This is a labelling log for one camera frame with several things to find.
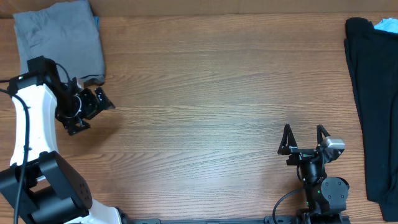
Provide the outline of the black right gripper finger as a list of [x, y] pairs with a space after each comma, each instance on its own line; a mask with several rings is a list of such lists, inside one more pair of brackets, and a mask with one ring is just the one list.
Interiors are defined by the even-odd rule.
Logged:
[[319, 146], [326, 146], [326, 141], [330, 137], [328, 131], [323, 127], [322, 124], [317, 126], [317, 144]]
[[291, 127], [289, 124], [286, 124], [284, 126], [282, 140], [277, 153], [280, 155], [290, 155], [293, 153], [297, 153], [297, 151], [298, 151], [298, 146], [295, 141]]

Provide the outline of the grey shorts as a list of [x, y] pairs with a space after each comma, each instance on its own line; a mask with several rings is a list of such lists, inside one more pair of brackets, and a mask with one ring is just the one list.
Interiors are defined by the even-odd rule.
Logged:
[[13, 18], [21, 74], [28, 72], [28, 60], [44, 56], [65, 68], [58, 73], [62, 82], [75, 77], [85, 85], [104, 83], [100, 33], [88, 1], [58, 2]]

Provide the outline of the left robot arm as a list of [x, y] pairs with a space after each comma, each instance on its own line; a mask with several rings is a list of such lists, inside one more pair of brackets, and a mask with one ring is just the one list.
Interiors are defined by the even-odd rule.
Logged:
[[114, 104], [102, 88], [90, 90], [76, 78], [62, 82], [60, 64], [39, 56], [28, 71], [8, 81], [5, 93], [16, 109], [16, 143], [1, 194], [26, 223], [129, 223], [119, 208], [95, 200], [85, 179], [59, 154], [55, 122], [69, 135]]

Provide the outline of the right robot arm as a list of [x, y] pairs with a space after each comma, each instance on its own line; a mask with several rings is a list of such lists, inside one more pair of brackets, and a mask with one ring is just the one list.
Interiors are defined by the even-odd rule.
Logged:
[[[322, 126], [317, 126], [317, 146], [314, 149], [300, 149], [289, 124], [284, 126], [282, 140], [277, 153], [287, 155], [288, 166], [296, 167], [298, 179], [303, 184], [281, 197], [274, 205], [274, 223], [296, 224], [335, 224], [349, 223], [348, 217], [341, 215], [346, 210], [349, 183], [341, 177], [329, 177], [325, 165], [337, 160], [345, 150], [345, 142], [333, 138]], [[287, 197], [304, 192], [307, 208], [299, 209], [294, 216], [277, 216], [276, 209]]]

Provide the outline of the folded blue denim jeans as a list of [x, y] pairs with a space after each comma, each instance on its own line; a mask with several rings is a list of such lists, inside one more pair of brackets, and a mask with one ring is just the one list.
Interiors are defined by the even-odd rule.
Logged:
[[100, 18], [98, 16], [94, 16], [96, 28], [99, 30], [100, 29]]

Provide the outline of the black garment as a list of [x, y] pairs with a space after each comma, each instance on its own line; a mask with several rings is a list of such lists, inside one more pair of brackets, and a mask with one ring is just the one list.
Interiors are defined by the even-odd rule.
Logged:
[[363, 133], [366, 193], [386, 222], [397, 221], [397, 34], [352, 17], [345, 54]]

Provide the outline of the light blue garment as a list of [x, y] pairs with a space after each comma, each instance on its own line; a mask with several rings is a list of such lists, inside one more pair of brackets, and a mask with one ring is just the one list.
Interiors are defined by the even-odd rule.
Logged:
[[377, 30], [382, 30], [391, 33], [398, 33], [398, 19], [388, 18], [382, 19], [378, 24], [374, 25], [374, 28]]

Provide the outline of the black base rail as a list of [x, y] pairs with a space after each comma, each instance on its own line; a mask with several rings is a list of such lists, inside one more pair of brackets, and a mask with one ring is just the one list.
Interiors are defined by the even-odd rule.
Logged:
[[[304, 223], [294, 216], [282, 215], [275, 217], [278, 224]], [[264, 218], [234, 218], [234, 219], [206, 219], [206, 220], [160, 220], [153, 219], [130, 219], [130, 224], [274, 224], [272, 216]], [[350, 224], [348, 216], [342, 218], [343, 224]]]

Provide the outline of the cardboard back wall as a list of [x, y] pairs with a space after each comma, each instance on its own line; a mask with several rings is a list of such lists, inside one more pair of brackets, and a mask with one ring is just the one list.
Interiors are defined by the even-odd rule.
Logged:
[[97, 16], [396, 12], [397, 0], [89, 0]]

